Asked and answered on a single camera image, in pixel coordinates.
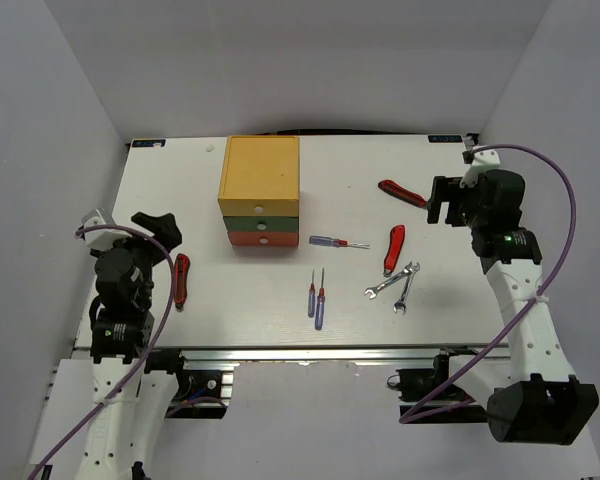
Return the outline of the yellow top drawer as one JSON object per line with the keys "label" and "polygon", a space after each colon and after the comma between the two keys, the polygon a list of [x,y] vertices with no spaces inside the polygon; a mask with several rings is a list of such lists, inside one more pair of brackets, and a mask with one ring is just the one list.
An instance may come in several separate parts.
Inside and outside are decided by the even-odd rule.
{"label": "yellow top drawer", "polygon": [[222,199],[218,200],[224,216],[298,217],[298,199]]}

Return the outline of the large blue handle screwdriver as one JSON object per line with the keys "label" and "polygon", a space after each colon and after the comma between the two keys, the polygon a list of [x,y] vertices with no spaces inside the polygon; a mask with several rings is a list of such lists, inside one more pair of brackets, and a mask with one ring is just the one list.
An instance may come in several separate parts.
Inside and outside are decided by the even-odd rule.
{"label": "large blue handle screwdriver", "polygon": [[358,249],[369,249],[369,244],[361,244],[355,242],[349,242],[338,238],[328,236],[310,236],[309,243],[315,246],[325,246],[334,248],[358,248]]}

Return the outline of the small blue screwdriver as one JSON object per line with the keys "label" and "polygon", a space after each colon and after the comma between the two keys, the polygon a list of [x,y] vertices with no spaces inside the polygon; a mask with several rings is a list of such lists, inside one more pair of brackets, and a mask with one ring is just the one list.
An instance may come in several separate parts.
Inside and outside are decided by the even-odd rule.
{"label": "small blue screwdriver", "polygon": [[324,289],[324,277],[325,270],[321,271],[320,288],[316,300],[316,312],[314,315],[314,327],[320,331],[323,328],[324,323],[324,310],[325,310],[325,289]]}
{"label": "small blue screwdriver", "polygon": [[307,315],[309,318],[315,316],[316,311],[316,290],[315,290],[315,271],[312,271],[311,282],[308,291],[308,308]]}

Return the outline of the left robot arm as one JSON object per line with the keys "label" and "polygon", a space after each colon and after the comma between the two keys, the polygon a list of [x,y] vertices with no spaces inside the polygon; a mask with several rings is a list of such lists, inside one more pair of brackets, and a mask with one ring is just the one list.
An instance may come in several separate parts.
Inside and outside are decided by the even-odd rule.
{"label": "left robot arm", "polygon": [[185,396],[191,374],[176,350],[154,349],[164,320],[151,313],[153,269],[172,266],[182,242],[173,214],[131,218],[133,228],[95,210],[80,237],[95,257],[89,308],[95,414],[87,423],[79,479],[147,479],[164,415]]}

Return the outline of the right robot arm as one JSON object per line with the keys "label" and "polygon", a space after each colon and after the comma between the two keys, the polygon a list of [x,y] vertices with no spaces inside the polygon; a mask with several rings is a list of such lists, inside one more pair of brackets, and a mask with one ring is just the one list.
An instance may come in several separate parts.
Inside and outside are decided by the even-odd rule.
{"label": "right robot arm", "polygon": [[560,346],[543,286],[535,235],[521,227],[524,179],[493,169],[467,181],[433,180],[427,221],[466,226],[472,249],[493,290],[511,361],[501,375],[476,355],[453,355],[431,374],[433,390],[452,399],[464,391],[487,414],[501,443],[572,444],[599,405],[594,385],[582,383]]}

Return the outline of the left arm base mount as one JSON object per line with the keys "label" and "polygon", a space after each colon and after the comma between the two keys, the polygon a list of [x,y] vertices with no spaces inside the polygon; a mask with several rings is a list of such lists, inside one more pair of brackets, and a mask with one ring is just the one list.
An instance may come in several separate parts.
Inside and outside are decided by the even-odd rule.
{"label": "left arm base mount", "polygon": [[222,419],[229,398],[222,393],[224,372],[209,366],[194,366],[175,349],[149,354],[145,370],[164,372],[176,380],[177,390],[166,411],[167,418]]}

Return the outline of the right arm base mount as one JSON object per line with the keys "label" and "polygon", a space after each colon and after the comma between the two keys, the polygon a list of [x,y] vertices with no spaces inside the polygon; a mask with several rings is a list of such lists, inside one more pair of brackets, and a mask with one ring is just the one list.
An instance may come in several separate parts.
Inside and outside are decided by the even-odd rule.
{"label": "right arm base mount", "polygon": [[[412,404],[415,404],[448,378],[449,360],[452,357],[475,355],[476,352],[468,348],[445,348],[434,357],[430,367],[398,369],[395,374],[389,376],[386,381],[387,387],[398,392],[399,400],[404,403],[403,406],[400,406],[400,414],[405,414]],[[445,405],[460,403],[468,398],[469,396],[463,390],[451,385],[425,405],[419,411],[419,414],[442,408]],[[479,405],[472,404],[418,419],[415,424],[480,424],[486,422],[486,411]]]}

